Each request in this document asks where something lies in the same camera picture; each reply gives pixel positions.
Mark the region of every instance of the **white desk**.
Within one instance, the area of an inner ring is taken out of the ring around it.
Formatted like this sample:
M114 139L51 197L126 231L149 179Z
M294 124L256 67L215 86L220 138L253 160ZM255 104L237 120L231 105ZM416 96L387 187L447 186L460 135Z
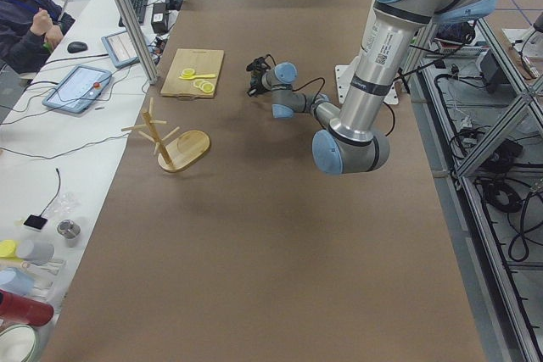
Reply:
M149 38L154 38L150 19L151 7L147 10L143 31ZM105 53L100 38L121 31L118 20L119 13L113 0L91 0L50 60ZM68 54L66 47L73 41L86 42L88 50ZM115 67L107 57L82 58L47 64L34 82L58 82L74 64L86 64L115 72ZM44 86L47 84L31 86L15 106L15 109L24 109L30 98L34 97L29 108L24 113L11 112L4 121L5 125L0 126L0 148L51 157L89 142L120 136L123 134L120 128L132 125L137 120L148 83L142 66L134 64L114 73L101 100L93 103L83 114L53 111L9 125L21 117L48 110L42 105L43 97L36 97L49 88ZM125 146L125 138L114 139L50 160L28 158L7 151L0 155L3 181L0 192L0 240L48 241L55 246L54 258L66 261L47 295L47 301L55 307L57 313L52 323L38 329L42 345L58 317L62 299L76 273ZM58 186L55 168L59 169L61 175L60 194L44 215L48 223L42 231L34 231L22 223L29 214L40 214L55 194ZM81 234L77 239L67 240L56 232L57 224L64 219L71 219L80 226Z

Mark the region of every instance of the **wooden stand base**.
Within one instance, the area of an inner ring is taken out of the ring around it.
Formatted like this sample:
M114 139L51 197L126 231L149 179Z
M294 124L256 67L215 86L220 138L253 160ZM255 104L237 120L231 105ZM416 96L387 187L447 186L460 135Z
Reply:
M210 145L210 137L206 133L186 131L166 146L171 163L166 163L162 154L159 154L159 165L162 170L170 173L185 170L201 158L210 149Z

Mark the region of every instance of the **cup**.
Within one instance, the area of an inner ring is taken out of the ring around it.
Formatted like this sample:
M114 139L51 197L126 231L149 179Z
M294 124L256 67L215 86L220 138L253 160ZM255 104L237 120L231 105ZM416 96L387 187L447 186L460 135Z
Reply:
M14 258L17 250L17 241L6 239L0 242L0 258Z
M34 265L44 265L53 257L54 246L49 242L27 239L19 243L15 253L19 259L24 259Z
M80 227L73 220L63 220L57 226L57 232L66 239L77 237L80 231Z
M45 326L53 313L51 304L0 290L0 318L29 326Z
M0 270L0 289L25 296L34 287L34 279L24 271L8 267Z

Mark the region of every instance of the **computer mouse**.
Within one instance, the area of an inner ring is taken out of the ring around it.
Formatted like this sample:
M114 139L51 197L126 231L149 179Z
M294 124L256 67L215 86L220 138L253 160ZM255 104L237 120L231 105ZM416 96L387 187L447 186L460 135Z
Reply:
M68 44L68 53L80 53L81 51L88 50L88 45L85 42L71 42Z

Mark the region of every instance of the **white bowl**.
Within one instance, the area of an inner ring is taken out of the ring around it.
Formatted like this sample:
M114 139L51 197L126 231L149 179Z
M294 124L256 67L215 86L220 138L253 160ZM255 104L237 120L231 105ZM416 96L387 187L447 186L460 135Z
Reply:
M37 333L31 326L11 326L0 332L2 362L30 362L36 346Z

